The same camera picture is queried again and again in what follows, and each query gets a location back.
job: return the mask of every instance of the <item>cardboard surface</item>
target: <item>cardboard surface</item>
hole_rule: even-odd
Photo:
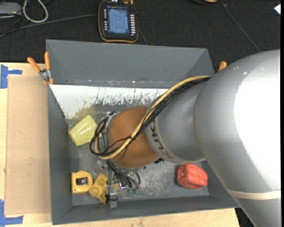
[[[46,85],[9,77],[5,213],[50,212]]]

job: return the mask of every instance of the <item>black cable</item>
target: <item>black cable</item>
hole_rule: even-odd
[[[19,28],[15,28],[15,29],[11,29],[7,32],[5,32],[4,34],[0,35],[0,38],[2,38],[3,36],[10,34],[12,32],[15,32],[17,30],[21,30],[21,29],[25,29],[25,28],[30,28],[30,27],[34,27],[34,26],[38,26],[38,25],[45,25],[45,24],[50,24],[50,23],[56,23],[56,22],[61,22],[61,21],[66,21],[66,20],[71,20],[71,19],[77,19],[77,18],[81,18],[81,17],[91,17],[91,16],[97,16],[98,14],[87,14],[87,15],[81,15],[81,16],[75,16],[75,17],[67,17],[67,18],[62,18],[62,19],[57,19],[57,20],[53,20],[53,21],[46,21],[43,23],[39,23],[39,24],[31,24],[31,25],[26,25],[26,26],[22,26]]]
[[[141,34],[141,36],[142,36],[142,38],[144,40],[145,45],[147,45],[146,39],[145,39],[144,35],[142,34],[141,30],[139,30],[139,33]]]
[[[245,31],[241,28],[241,26],[237,23],[237,21],[232,17],[232,15],[230,14],[230,12],[226,9],[226,6],[224,5],[224,3],[222,2],[222,0],[220,0],[220,3],[222,4],[222,7],[225,9],[225,11],[228,13],[228,15],[231,17],[232,21],[239,27],[239,29],[243,32],[243,34],[248,38],[248,40],[254,45],[254,47],[261,52],[261,50],[256,46],[256,44],[251,40],[251,38],[245,33]]]

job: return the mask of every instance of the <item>yellow cable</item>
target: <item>yellow cable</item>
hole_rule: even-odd
[[[114,153],[112,153],[109,156],[99,156],[100,159],[103,160],[109,160],[113,157],[115,157],[116,155],[118,155],[122,150],[124,150],[129,143],[132,141],[132,139],[134,139],[137,135],[137,133],[139,132],[142,124],[149,119],[149,117],[151,116],[152,112],[155,110],[155,107],[162,102],[172,91],[174,91],[176,88],[188,83],[188,82],[193,82],[196,80],[200,80],[200,79],[204,79],[204,78],[208,78],[209,76],[197,76],[197,77],[192,77],[192,78],[187,78],[177,84],[175,84],[174,86],[172,86],[169,90],[167,90],[149,109],[149,111],[145,114],[145,116],[142,118],[142,120],[140,121],[140,123],[138,124],[138,126],[136,127],[136,129],[132,132],[130,138],[128,138],[119,148],[118,150],[116,150]],[[98,150],[98,139],[95,139],[95,152],[99,153]]]

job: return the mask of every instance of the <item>blue tape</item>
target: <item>blue tape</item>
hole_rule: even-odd
[[[0,199],[0,227],[5,227],[5,225],[16,225],[22,224],[23,216],[6,218],[4,215],[4,201]]]
[[[0,88],[8,87],[8,75],[22,75],[22,70],[9,70],[9,68],[1,64]]]

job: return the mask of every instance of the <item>yellow object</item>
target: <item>yellow object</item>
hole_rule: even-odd
[[[92,174],[86,171],[71,173],[71,193],[87,193],[93,185]]]
[[[94,119],[87,115],[69,131],[69,134],[75,145],[80,146],[91,141],[96,128],[97,124]]]
[[[94,184],[89,190],[91,196],[97,198],[101,203],[105,203],[105,189],[107,186],[107,176],[100,173],[100,175],[95,180]]]

